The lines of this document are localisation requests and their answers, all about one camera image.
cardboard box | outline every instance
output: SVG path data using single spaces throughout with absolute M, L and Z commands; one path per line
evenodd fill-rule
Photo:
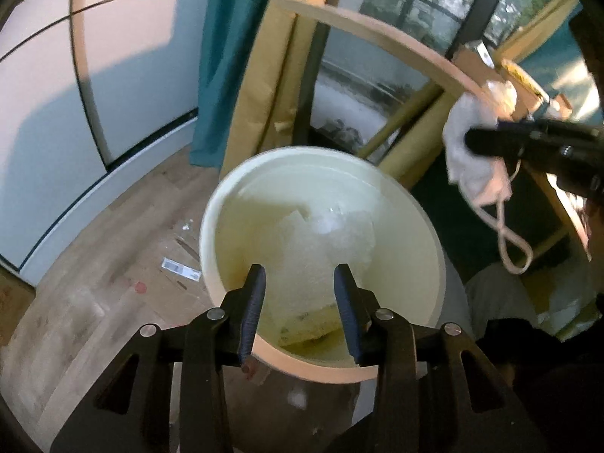
M 573 115 L 573 106 L 563 93 L 559 93 L 553 98 L 553 100 L 550 102 L 550 108 L 557 109 L 552 115 L 558 119 L 567 120 Z
M 463 71 L 468 77 L 472 78 L 480 86 L 487 80 L 500 81 L 505 83 L 511 81 L 518 94 L 516 110 L 512 114 L 512 119 L 520 120 L 529 114 L 535 112 L 541 105 L 541 98 L 527 89 L 516 78 L 510 75 L 506 70 L 499 72 L 490 68 L 482 62 L 481 57 L 470 49 L 461 48 L 453 58 L 453 64 Z

red sticker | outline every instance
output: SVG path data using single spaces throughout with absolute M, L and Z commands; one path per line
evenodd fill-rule
M 137 284 L 134 285 L 134 290 L 139 295 L 144 295 L 147 292 L 147 285 L 141 281 L 138 281 Z

wooden floor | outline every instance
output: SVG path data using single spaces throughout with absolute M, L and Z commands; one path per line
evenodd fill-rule
M 0 347 L 8 344 L 34 294 L 31 286 L 0 267 Z
M 180 151 L 104 210 L 39 284 L 1 350 L 0 391 L 43 450 L 141 325 L 183 325 L 211 307 L 202 281 L 161 263 L 168 257 L 199 269 L 200 222 L 217 182 L 216 170 L 190 166 Z M 249 453 L 321 451 L 350 424 L 356 391 L 262 365 L 252 378 L 226 368 L 233 444 Z

tree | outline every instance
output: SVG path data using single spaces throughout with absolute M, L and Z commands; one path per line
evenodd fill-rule
M 550 0 L 500 0 L 485 35 L 499 45 L 519 27 L 528 24 Z

barcode label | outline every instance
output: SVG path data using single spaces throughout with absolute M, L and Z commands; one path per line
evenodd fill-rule
M 201 273 L 198 270 L 195 270 L 192 267 L 183 266 L 182 264 L 170 260 L 167 257 L 164 257 L 164 261 L 162 262 L 161 266 L 170 272 L 174 272 L 175 274 L 193 281 L 199 281 L 199 278 L 201 277 Z

